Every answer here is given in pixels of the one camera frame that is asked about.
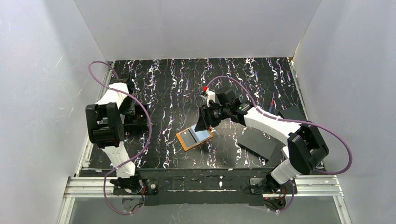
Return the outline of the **orange card holder wallet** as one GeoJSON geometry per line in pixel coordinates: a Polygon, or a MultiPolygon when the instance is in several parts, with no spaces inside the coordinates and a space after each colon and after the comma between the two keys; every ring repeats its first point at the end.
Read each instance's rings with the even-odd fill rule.
{"type": "Polygon", "coordinates": [[[213,137],[211,131],[195,131],[195,127],[196,125],[192,125],[176,134],[184,151],[188,151],[213,137]]]}

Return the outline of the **black box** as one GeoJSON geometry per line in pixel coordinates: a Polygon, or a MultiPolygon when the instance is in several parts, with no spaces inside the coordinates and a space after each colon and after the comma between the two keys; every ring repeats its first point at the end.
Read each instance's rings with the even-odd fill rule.
{"type": "Polygon", "coordinates": [[[123,126],[126,132],[144,132],[148,130],[148,119],[143,108],[132,101],[121,104],[120,113],[124,116],[123,126]]]}

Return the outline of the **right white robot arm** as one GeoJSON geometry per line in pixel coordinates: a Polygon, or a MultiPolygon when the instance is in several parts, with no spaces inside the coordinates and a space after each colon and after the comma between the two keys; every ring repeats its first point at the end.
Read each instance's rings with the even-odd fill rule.
{"type": "Polygon", "coordinates": [[[195,131],[209,130],[222,120],[257,129],[282,142],[289,157],[271,170],[263,186],[279,189],[287,181],[309,175],[329,154],[317,127],[309,122],[290,122],[255,107],[252,103],[241,102],[232,90],[215,93],[207,87],[200,96],[205,104],[199,108],[199,118],[195,131]]]}

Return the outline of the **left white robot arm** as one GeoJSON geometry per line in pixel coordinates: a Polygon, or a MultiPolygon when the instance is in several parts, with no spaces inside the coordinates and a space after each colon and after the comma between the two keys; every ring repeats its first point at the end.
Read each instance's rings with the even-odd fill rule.
{"type": "Polygon", "coordinates": [[[130,157],[125,149],[126,132],[123,118],[131,107],[132,99],[124,93],[133,93],[134,83],[131,74],[122,74],[120,79],[110,82],[105,94],[94,104],[85,108],[88,136],[91,143],[98,146],[109,157],[116,168],[116,180],[110,183],[131,193],[137,191],[141,184],[136,177],[136,166],[129,161],[130,157]]]}

